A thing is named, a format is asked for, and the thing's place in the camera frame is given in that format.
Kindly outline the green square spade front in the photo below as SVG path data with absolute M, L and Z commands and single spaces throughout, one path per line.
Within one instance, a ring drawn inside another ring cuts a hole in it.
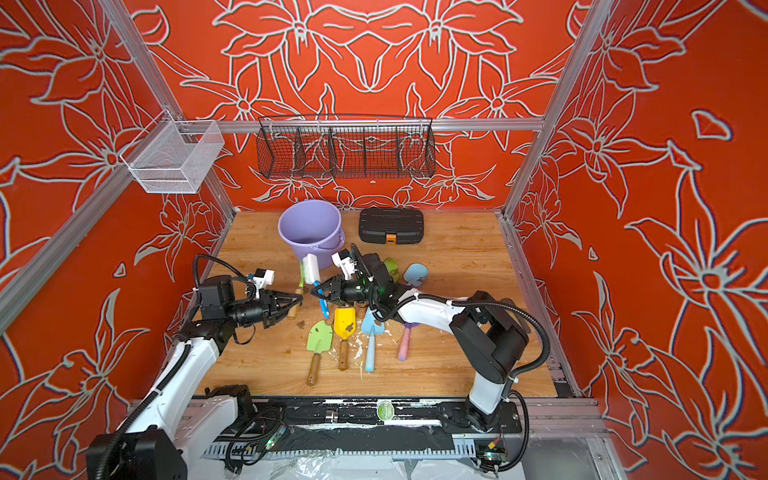
M 322 354 L 331 349 L 333 329 L 325 321 L 314 324 L 307 339 L 307 350 L 313 353 L 306 384 L 314 386 L 317 383 Z

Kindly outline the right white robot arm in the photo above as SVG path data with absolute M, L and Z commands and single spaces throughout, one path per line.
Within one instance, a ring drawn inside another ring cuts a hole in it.
M 490 422 L 518 378 L 550 357 L 544 326 L 509 299 L 496 300 L 482 290 L 467 298 L 424 293 L 395 281 L 378 255 L 363 255 L 356 245 L 331 255 L 341 273 L 325 281 L 315 255 L 305 255 L 301 263 L 305 284 L 321 301 L 337 307 L 366 304 L 376 326 L 396 321 L 452 334 L 474 370 L 467 412 L 477 421 Z

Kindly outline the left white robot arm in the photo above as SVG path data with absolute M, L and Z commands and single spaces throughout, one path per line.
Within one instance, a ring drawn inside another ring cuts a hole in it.
M 195 391 L 237 329 L 270 328 L 303 296 L 271 289 L 271 270 L 245 276 L 232 268 L 227 275 L 202 279 L 195 274 L 193 279 L 200 319 L 179 330 L 166 366 L 140 403 L 114 432 L 97 436 L 88 447 L 88 478 L 185 479 L 225 427 L 254 415 L 245 395 L 217 396 L 214 407 L 192 426 L 190 439 L 177 432 Z

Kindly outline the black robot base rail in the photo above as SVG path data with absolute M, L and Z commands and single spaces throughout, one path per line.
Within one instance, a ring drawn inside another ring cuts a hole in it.
M 379 400 L 394 404 L 393 420 L 378 419 Z M 484 428 L 470 424 L 462 397 L 257 396 L 253 405 L 257 419 L 226 428 L 205 451 L 208 458 L 253 458 L 278 424 L 286 432 L 268 451 L 269 459 L 317 452 L 471 457 L 478 443 L 500 440 L 507 446 L 523 433 L 513 402 L 502 403 L 498 423 Z

